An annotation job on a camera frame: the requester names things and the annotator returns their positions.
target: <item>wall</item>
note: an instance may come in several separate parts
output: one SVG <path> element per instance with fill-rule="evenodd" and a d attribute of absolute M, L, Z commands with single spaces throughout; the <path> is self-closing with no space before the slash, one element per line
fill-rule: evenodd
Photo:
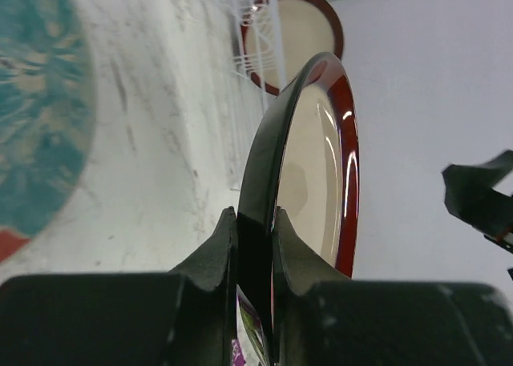
<path fill-rule="evenodd" d="M 333 5 L 361 143 L 355 277 L 486 282 L 513 301 L 513 255 L 446 212 L 441 176 L 513 148 L 511 0 Z"/>

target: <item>black object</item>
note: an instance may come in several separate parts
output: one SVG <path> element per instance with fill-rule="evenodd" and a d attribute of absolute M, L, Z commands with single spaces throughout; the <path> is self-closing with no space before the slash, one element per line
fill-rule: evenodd
<path fill-rule="evenodd" d="M 507 238 L 513 229 L 513 198 L 493 189 L 511 171 L 513 151 L 506 150 L 484 164 L 451 164 L 442 175 L 449 213 L 482 232 L 486 239 L 513 253 L 513 244 Z"/>
<path fill-rule="evenodd" d="M 279 96 L 275 106 L 287 102 Z M 0 365 L 229 366 L 237 283 L 262 322 L 266 364 L 513 364 L 513 323 L 495 289 L 355 282 L 313 252 L 276 208 L 285 133 L 275 131 L 278 139 L 258 144 L 260 164 L 246 168 L 238 216 L 224 210 L 212 236 L 169 273 L 5 282 Z"/>

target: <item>round placemat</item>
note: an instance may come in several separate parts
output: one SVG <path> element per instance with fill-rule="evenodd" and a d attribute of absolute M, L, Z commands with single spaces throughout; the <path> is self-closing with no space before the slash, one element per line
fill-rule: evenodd
<path fill-rule="evenodd" d="M 0 0 L 0 261 L 75 189 L 95 125 L 95 84 L 72 0 Z"/>

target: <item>teal floral pattern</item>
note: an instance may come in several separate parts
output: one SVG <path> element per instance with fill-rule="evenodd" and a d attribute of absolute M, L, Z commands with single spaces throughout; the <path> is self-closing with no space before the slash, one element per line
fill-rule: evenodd
<path fill-rule="evenodd" d="M 0 231 L 33 237 L 77 185 L 95 125 L 91 69 L 71 0 L 0 0 Z"/>

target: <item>dish rack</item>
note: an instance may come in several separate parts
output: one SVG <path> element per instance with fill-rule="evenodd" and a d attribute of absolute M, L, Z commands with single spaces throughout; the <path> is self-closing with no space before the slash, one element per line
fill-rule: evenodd
<path fill-rule="evenodd" d="M 226 15 L 230 25 L 232 60 L 226 66 L 230 74 L 227 85 L 226 109 L 221 109 L 220 137 L 224 149 L 228 185 L 240 190 L 244 166 L 251 142 L 273 96 L 265 91 L 265 83 L 258 86 L 250 79 L 251 73 L 264 76 L 275 70 L 280 88 L 285 87 L 285 60 L 277 0 L 212 0 Z M 242 26 L 254 29 L 254 54 L 244 53 Z"/>

